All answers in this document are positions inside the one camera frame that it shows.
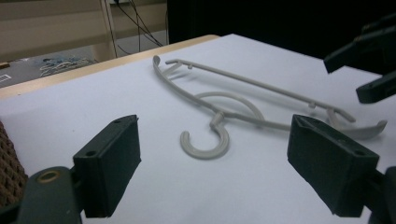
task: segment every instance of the wire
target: wire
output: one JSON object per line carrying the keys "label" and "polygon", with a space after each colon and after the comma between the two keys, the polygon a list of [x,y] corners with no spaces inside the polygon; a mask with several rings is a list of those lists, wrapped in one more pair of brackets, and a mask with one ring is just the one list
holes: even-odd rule
{"label": "wire", "polygon": [[142,21],[142,23],[143,23],[143,26],[146,28],[146,30],[148,31],[148,35],[151,37],[151,38],[153,38],[158,44],[159,44],[159,46],[161,47],[163,44],[160,42],[160,41],[158,41],[157,39],[155,39],[154,38],[154,36],[151,34],[151,31],[149,30],[149,28],[146,26],[146,24],[145,24],[145,22],[142,20],[142,18],[140,17],[140,14],[137,12],[137,9],[136,9],[136,4],[134,3],[134,0],[129,0],[130,2],[131,2],[131,4],[133,4],[133,6],[134,6],[134,12],[136,13],[136,16]]}
{"label": "wire", "polygon": [[107,20],[108,20],[108,26],[110,27],[110,33],[111,33],[111,40],[113,42],[113,48],[114,48],[114,52],[116,54],[116,58],[119,57],[119,55],[117,55],[117,50],[116,50],[116,40],[114,39],[114,33],[113,33],[113,29],[111,28],[111,19],[110,19],[110,15],[108,15],[108,7],[107,7],[107,3],[105,3],[106,6],[106,14],[107,14]]}
{"label": "wire", "polygon": [[124,53],[126,53],[126,54],[128,54],[128,55],[131,55],[131,54],[132,54],[132,53],[126,51],[125,49],[123,49],[120,45],[117,45],[117,47],[119,47],[119,49],[122,50],[122,52],[124,52]]}
{"label": "wire", "polygon": [[154,43],[155,45],[157,45],[158,47],[162,47],[163,44],[158,41],[149,31],[149,29],[147,28],[146,24],[143,22],[143,20],[140,18],[140,15],[138,15],[137,11],[136,11],[136,16],[142,21],[144,27],[140,26],[131,16],[128,15],[128,13],[126,13],[122,7],[117,4],[117,6],[119,7],[119,9],[138,27],[138,29],[141,29],[144,32],[144,36],[151,41],[152,43]]}
{"label": "wire", "polygon": [[139,52],[141,52],[139,17],[137,16],[137,9],[136,9],[136,5],[134,4],[134,2],[131,1],[131,0],[129,0],[129,2],[131,3],[132,8],[133,8],[134,11],[136,12],[137,36],[138,36],[138,43],[139,43]]}

